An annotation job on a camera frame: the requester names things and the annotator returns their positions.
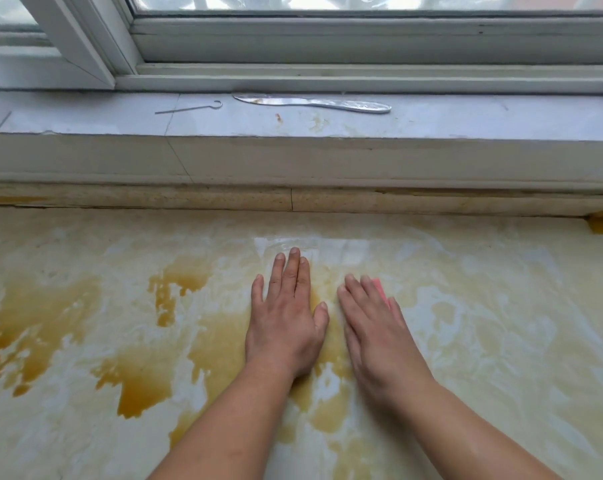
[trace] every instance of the window sill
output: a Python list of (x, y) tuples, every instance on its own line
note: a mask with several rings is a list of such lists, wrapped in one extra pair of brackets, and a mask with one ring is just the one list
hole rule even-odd
[[(12, 109), (0, 180), (603, 193), (603, 96), (361, 96), (391, 104), (387, 115), (228, 94), (0, 98)], [(154, 114), (215, 99), (219, 110)]]

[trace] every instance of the marble surface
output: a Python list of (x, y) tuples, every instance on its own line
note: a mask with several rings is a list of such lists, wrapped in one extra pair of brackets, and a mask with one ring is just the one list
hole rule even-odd
[(241, 367), (249, 288), (300, 247), (326, 346), (265, 478), (437, 478), (354, 387), (335, 290), (380, 277), (437, 379), (603, 479), (603, 235), (580, 219), (0, 208), (0, 478), (142, 479)]

